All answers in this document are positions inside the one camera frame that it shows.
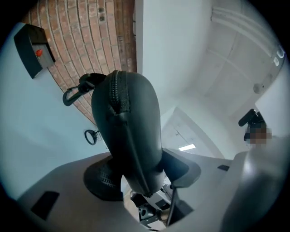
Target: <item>red brick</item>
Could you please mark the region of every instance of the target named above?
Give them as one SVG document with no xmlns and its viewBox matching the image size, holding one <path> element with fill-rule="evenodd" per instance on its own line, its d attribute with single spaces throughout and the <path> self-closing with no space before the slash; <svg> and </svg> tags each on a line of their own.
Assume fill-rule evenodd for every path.
<svg viewBox="0 0 290 232">
<path fill-rule="evenodd" d="M 48 0 L 48 14 L 50 17 L 57 17 L 55 0 Z"/>
<path fill-rule="evenodd" d="M 40 1 L 39 2 L 39 17 L 40 17 L 40 24 L 43 29 L 48 29 L 48 18 L 46 15 L 46 10 L 45 10 L 45 1 Z"/>
<path fill-rule="evenodd" d="M 65 11 L 65 9 L 62 11 L 62 9 L 63 7 L 60 7 L 58 9 L 59 22 L 60 22 L 63 34 L 67 34 L 69 33 L 67 12 Z"/>
<path fill-rule="evenodd" d="M 77 8 L 76 7 L 68 9 L 68 17 L 69 17 L 70 25 L 78 22 L 78 19 L 77 19 Z"/>
<path fill-rule="evenodd" d="M 76 71 L 76 69 L 74 68 L 74 65 L 73 65 L 73 63 L 72 63 L 71 61 L 68 62 L 67 64 L 65 64 L 65 68 L 67 69 L 68 74 L 69 74 L 71 77 L 73 77 L 73 76 L 77 76 L 77 71 Z"/>
<path fill-rule="evenodd" d="M 31 13 L 31 24 L 34 26 L 39 27 L 39 21 L 38 21 L 38 10 L 37 10 L 37 4 L 30 10 Z"/>
<path fill-rule="evenodd" d="M 93 44 L 92 43 L 86 44 L 86 49 L 87 49 L 87 53 L 89 55 L 94 72 L 95 73 L 100 72 L 100 66 L 97 60 L 97 56 L 96 56 L 96 52 L 95 52 Z"/>
<path fill-rule="evenodd" d="M 97 50 L 97 56 L 98 56 L 100 65 L 107 63 L 103 49 Z"/>
<path fill-rule="evenodd" d="M 118 46 L 113 46 L 111 48 L 112 48 L 112 55 L 113 55 L 113 59 L 114 59 L 115 69 L 116 70 L 121 70 L 119 48 L 118 48 Z"/>
<path fill-rule="evenodd" d="M 107 21 L 108 21 L 108 29 L 109 29 L 111 46 L 115 46 L 117 45 L 115 17 L 113 15 L 108 15 Z"/>
<path fill-rule="evenodd" d="M 82 64 L 83 64 L 83 67 L 85 68 L 85 70 L 92 68 L 90 60 L 87 57 L 87 55 L 81 56 L 81 61 L 82 61 Z"/>
<path fill-rule="evenodd" d="M 119 56 L 122 70 L 127 70 L 127 58 L 126 58 L 126 48 L 124 39 L 121 36 L 118 36 L 118 47 L 119 47 Z"/>
<path fill-rule="evenodd" d="M 52 40 L 51 40 L 51 33 L 50 33 L 49 28 L 44 29 L 44 33 L 45 33 L 47 41 L 51 42 Z"/>
<path fill-rule="evenodd" d="M 83 41 L 84 43 L 89 43 L 91 41 L 91 32 L 90 32 L 90 28 L 89 27 L 83 27 L 81 28 L 82 31 L 82 37 L 83 37 Z"/>
<path fill-rule="evenodd" d="M 57 60 L 57 61 L 55 62 L 55 65 L 56 65 L 56 67 L 57 67 L 57 69 L 58 69 L 58 71 L 59 71 L 59 74 L 62 76 L 64 82 L 66 83 L 66 85 L 67 85 L 68 87 L 73 87 L 73 86 L 75 86 L 74 83 L 72 82 L 72 80 L 71 80 L 71 78 L 70 78 L 70 76 L 69 76 L 69 74 L 68 74 L 66 68 L 65 68 L 64 65 L 62 64 L 62 62 L 61 62 L 60 60 Z"/>
<path fill-rule="evenodd" d="M 92 69 L 92 68 L 90 68 L 90 69 L 88 69 L 87 71 L 86 71 L 86 73 L 94 73 L 94 70 Z"/>
<path fill-rule="evenodd" d="M 109 75 L 109 69 L 108 69 L 107 64 L 101 65 L 101 71 L 104 75 Z"/>
<path fill-rule="evenodd" d="M 123 8 L 122 1 L 115 1 L 115 23 L 116 23 L 116 34 L 117 36 L 123 36 L 124 26 L 123 26 Z"/>
<path fill-rule="evenodd" d="M 99 23 L 97 17 L 90 18 L 90 27 L 92 32 L 92 39 L 95 44 L 96 49 L 102 48 L 101 38 L 100 38 L 100 30 Z"/>
<path fill-rule="evenodd" d="M 73 35 L 74 42 L 76 44 L 77 51 L 78 51 L 79 55 L 82 56 L 82 55 L 86 54 L 86 50 L 84 47 L 84 43 L 82 40 L 80 29 L 79 29 L 77 24 L 72 26 L 72 35 Z"/>
<path fill-rule="evenodd" d="M 52 31 L 58 29 L 58 19 L 56 17 L 50 17 L 50 28 Z"/>
<path fill-rule="evenodd" d="M 90 17 L 97 16 L 97 5 L 96 4 L 89 4 L 89 16 Z"/>
<path fill-rule="evenodd" d="M 85 108 L 82 104 L 79 104 L 79 105 L 77 106 L 77 108 L 78 108 L 78 109 L 80 110 L 80 112 L 82 112 L 84 115 L 88 113 L 87 110 L 86 110 L 86 108 Z"/>
<path fill-rule="evenodd" d="M 88 26 L 86 3 L 84 1 L 83 2 L 79 1 L 77 4 L 77 7 L 78 7 L 78 15 L 79 15 L 81 27 Z"/>
<path fill-rule="evenodd" d="M 113 2 L 106 2 L 106 11 L 107 14 L 114 14 L 114 3 Z"/>
<path fill-rule="evenodd" d="M 88 115 L 88 116 L 86 116 L 93 124 L 96 124 L 96 122 L 95 122 L 95 120 L 94 120 L 94 118 L 93 118 L 93 116 L 92 115 Z"/>
<path fill-rule="evenodd" d="M 75 95 L 77 92 L 78 92 L 77 89 L 72 89 L 72 91 L 71 91 L 71 96 Z"/>
<path fill-rule="evenodd" d="M 66 92 L 68 87 L 66 85 L 58 85 L 63 92 Z"/>
<path fill-rule="evenodd" d="M 98 8 L 105 8 L 105 0 L 97 0 Z"/>
<path fill-rule="evenodd" d="M 80 57 L 79 57 L 77 51 L 74 49 L 73 51 L 71 51 L 69 53 L 69 55 L 70 55 L 70 57 L 72 59 L 73 65 L 74 65 L 79 77 L 81 77 L 82 75 L 85 74 L 85 71 L 84 71 L 82 63 L 80 61 Z"/>
<path fill-rule="evenodd" d="M 92 105 L 92 97 L 91 97 L 91 95 L 89 95 L 89 94 L 87 93 L 87 94 L 85 94 L 83 97 L 84 97 L 85 100 L 88 102 L 88 104 L 91 106 L 91 105 Z"/>
<path fill-rule="evenodd" d="M 108 39 L 104 39 L 103 41 L 103 48 L 106 56 L 106 61 L 108 64 L 108 68 L 113 68 L 114 67 L 114 62 L 111 54 L 111 46 L 110 46 L 110 41 Z"/>
<path fill-rule="evenodd" d="M 77 5 L 77 0 L 68 0 L 68 8 L 72 8 Z"/>
<path fill-rule="evenodd" d="M 73 38 L 71 36 L 71 34 L 66 34 L 64 37 L 64 42 L 67 46 L 67 50 L 70 51 L 72 49 L 74 49 L 74 45 L 73 45 Z"/>
<path fill-rule="evenodd" d="M 136 41 L 133 41 L 131 43 L 131 57 L 132 57 L 132 69 L 133 69 L 133 72 L 137 72 L 137 58 L 136 58 Z"/>
<path fill-rule="evenodd" d="M 67 53 L 67 48 L 63 42 L 63 37 L 62 34 L 60 33 L 59 30 L 55 31 L 53 33 L 54 35 L 54 41 L 56 43 L 56 46 L 58 48 L 60 57 L 62 58 L 63 62 L 66 63 L 70 60 L 68 53 Z"/>
<path fill-rule="evenodd" d="M 126 48 L 126 57 L 131 57 L 132 56 L 132 50 L 131 50 L 131 44 L 130 43 L 126 43 L 125 44 L 125 48 Z"/>
<path fill-rule="evenodd" d="M 100 32 L 101 32 L 101 38 L 107 38 L 108 32 L 107 32 L 107 25 L 105 23 L 99 24 L 100 26 Z"/>
<path fill-rule="evenodd" d="M 59 56 L 58 56 L 57 49 L 55 48 L 54 44 L 52 42 L 48 42 L 48 44 L 49 44 L 49 47 L 53 54 L 54 59 L 58 59 Z"/>
<path fill-rule="evenodd" d="M 76 75 L 76 76 L 72 76 L 71 77 L 71 79 L 72 79 L 72 81 L 73 81 L 73 83 L 75 84 L 75 86 L 77 86 L 77 85 L 79 85 L 79 76 L 78 75 Z"/>
<path fill-rule="evenodd" d="M 63 87 L 65 87 L 65 89 L 67 89 L 66 83 L 63 81 L 63 79 L 59 75 L 59 73 L 54 65 L 49 68 L 49 71 L 50 71 L 51 75 L 53 76 L 54 80 L 56 81 L 56 83 L 59 86 L 63 86 Z"/>
<path fill-rule="evenodd" d="M 123 23 L 124 23 L 124 40 L 125 43 L 131 42 L 131 30 L 133 29 L 133 21 L 131 24 L 132 15 L 129 14 L 129 9 L 126 4 L 123 4 Z"/>
<path fill-rule="evenodd" d="M 65 7 L 65 2 L 66 0 L 57 0 L 57 9 L 58 9 L 58 12 L 60 11 L 65 11 L 66 10 L 66 7 Z"/>
<path fill-rule="evenodd" d="M 133 63 L 132 63 L 132 58 L 127 59 L 127 71 L 132 72 L 133 71 Z"/>
<path fill-rule="evenodd" d="M 81 103 L 79 102 L 79 100 L 76 100 L 74 103 L 73 103 L 76 107 L 79 107 L 81 105 Z"/>
<path fill-rule="evenodd" d="M 89 118 L 89 117 L 91 117 L 92 116 L 92 113 L 85 113 L 85 116 L 87 117 L 87 118 Z"/>
<path fill-rule="evenodd" d="M 85 100 L 84 97 L 80 97 L 78 100 L 79 100 L 80 103 L 81 103 L 81 104 L 86 108 L 86 110 L 87 110 L 88 112 L 91 112 L 91 111 L 92 111 L 92 108 L 91 108 L 90 104 Z"/>
</svg>

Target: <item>pixelated blur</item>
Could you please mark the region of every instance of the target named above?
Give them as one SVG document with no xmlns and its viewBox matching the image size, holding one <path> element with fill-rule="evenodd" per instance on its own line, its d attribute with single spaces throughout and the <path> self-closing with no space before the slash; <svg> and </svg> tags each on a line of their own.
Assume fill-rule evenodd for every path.
<svg viewBox="0 0 290 232">
<path fill-rule="evenodd" d="M 259 123 L 247 130 L 246 138 L 252 145 L 266 144 L 267 140 L 272 138 L 272 132 L 265 123 Z"/>
</svg>

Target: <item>black handle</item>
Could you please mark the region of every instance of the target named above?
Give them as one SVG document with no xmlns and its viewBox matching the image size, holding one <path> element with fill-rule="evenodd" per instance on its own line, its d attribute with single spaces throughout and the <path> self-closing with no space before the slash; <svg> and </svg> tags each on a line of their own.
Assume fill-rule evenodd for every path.
<svg viewBox="0 0 290 232">
<path fill-rule="evenodd" d="M 76 89 L 77 86 L 69 88 L 64 94 L 63 94 L 63 103 L 66 106 L 70 106 L 71 104 L 73 104 L 81 95 L 82 93 L 77 92 L 75 93 L 71 98 L 67 98 L 68 94 L 73 90 Z"/>
</svg>

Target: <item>ceiling light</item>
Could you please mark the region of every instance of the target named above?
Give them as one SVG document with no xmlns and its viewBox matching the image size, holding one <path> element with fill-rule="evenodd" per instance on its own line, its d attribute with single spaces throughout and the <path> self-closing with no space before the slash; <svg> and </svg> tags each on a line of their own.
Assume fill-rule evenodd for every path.
<svg viewBox="0 0 290 232">
<path fill-rule="evenodd" d="M 189 150 L 189 149 L 192 149 L 192 148 L 195 148 L 194 144 L 190 144 L 190 145 L 187 145 L 185 147 L 181 147 L 181 148 L 179 148 L 179 150 L 180 151 L 184 151 L 184 150 Z"/>
</svg>

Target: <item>wall-mounted box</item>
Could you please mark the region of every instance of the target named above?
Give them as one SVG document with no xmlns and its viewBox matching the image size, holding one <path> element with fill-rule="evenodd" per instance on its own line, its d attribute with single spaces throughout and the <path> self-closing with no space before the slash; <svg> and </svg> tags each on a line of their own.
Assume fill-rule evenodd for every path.
<svg viewBox="0 0 290 232">
<path fill-rule="evenodd" d="M 26 24 L 14 36 L 14 41 L 31 78 L 35 78 L 43 68 L 48 68 L 55 62 L 44 29 Z"/>
</svg>

